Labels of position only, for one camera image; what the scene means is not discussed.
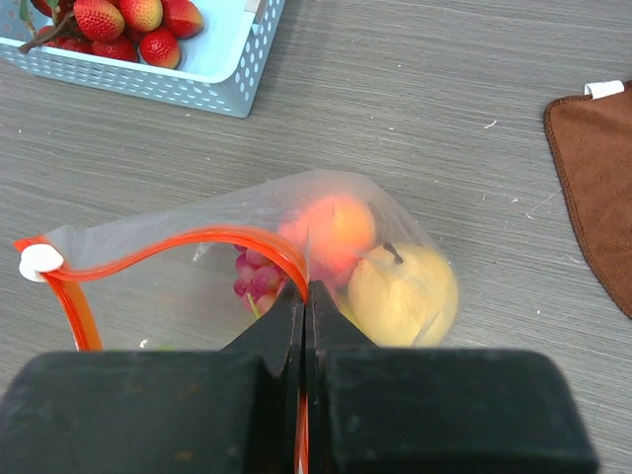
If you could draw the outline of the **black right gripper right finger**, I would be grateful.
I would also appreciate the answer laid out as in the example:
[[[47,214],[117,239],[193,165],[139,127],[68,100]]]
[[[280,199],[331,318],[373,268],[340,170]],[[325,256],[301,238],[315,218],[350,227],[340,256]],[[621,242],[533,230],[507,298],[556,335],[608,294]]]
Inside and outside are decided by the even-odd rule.
[[[507,349],[381,348],[320,281],[304,313],[307,473],[594,473],[559,367]]]

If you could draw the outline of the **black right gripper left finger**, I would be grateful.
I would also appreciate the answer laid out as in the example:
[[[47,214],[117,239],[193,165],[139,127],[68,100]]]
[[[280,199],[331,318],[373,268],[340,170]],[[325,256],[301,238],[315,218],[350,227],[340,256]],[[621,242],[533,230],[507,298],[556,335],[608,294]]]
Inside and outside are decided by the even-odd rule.
[[[53,352],[1,402],[5,473],[298,473],[304,303],[219,351]]]

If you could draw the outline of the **purple grape bunch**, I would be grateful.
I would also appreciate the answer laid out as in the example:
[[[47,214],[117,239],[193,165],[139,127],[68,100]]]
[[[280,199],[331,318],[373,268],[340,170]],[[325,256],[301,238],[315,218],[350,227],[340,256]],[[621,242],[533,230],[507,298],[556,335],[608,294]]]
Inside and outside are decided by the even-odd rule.
[[[287,273],[255,250],[235,245],[237,277],[233,291],[256,319],[266,314],[289,281]]]

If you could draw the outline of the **clear zip top bag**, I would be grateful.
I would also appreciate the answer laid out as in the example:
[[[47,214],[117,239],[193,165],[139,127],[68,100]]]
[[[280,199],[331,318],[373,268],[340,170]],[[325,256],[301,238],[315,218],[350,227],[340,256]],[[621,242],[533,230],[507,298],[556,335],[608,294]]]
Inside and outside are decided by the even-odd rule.
[[[49,285],[80,350],[227,346],[265,315],[256,319],[233,291],[235,245],[280,266],[289,277],[286,284],[294,284],[301,296],[310,283],[324,283],[360,330],[348,301],[350,280],[333,288],[311,279],[305,255],[277,233],[299,209],[329,195],[349,195],[368,205],[376,224],[371,250],[387,242],[422,245],[449,262],[423,227],[370,178],[316,170],[166,210],[88,228],[65,225],[18,240],[19,270],[28,280]]]

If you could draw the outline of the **orange peach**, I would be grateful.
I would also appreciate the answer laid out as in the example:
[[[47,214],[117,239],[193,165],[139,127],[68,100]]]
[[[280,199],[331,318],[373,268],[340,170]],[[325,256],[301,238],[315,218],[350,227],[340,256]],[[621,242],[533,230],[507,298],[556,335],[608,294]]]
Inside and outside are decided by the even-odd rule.
[[[360,258],[374,247],[376,224],[368,205],[349,195],[321,197],[286,219],[277,233],[301,251],[309,276],[345,286]]]

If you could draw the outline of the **light blue plastic basket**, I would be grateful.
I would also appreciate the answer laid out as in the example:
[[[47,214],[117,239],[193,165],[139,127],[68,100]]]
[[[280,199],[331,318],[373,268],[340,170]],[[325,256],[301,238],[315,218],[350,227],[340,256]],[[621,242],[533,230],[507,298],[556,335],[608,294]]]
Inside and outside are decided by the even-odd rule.
[[[32,35],[20,4],[1,4],[1,55],[31,74],[191,109],[246,117],[283,11],[283,0],[198,1],[204,28],[181,43],[175,70],[59,48],[19,46]]]

